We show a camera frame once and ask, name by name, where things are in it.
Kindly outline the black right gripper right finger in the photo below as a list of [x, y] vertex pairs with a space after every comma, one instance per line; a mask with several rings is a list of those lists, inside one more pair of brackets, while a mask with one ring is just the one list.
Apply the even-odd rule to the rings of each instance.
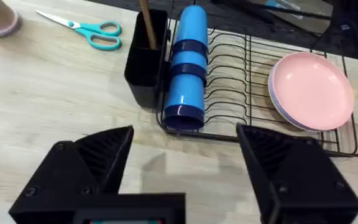
[[358, 196], [319, 143], [238, 124], [263, 224], [352, 223]]

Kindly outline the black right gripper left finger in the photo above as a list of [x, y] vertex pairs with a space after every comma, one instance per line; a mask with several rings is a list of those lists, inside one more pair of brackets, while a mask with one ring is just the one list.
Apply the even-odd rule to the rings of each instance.
[[117, 194], [133, 136], [129, 125], [56, 142], [9, 209], [12, 219], [73, 223], [85, 199]]

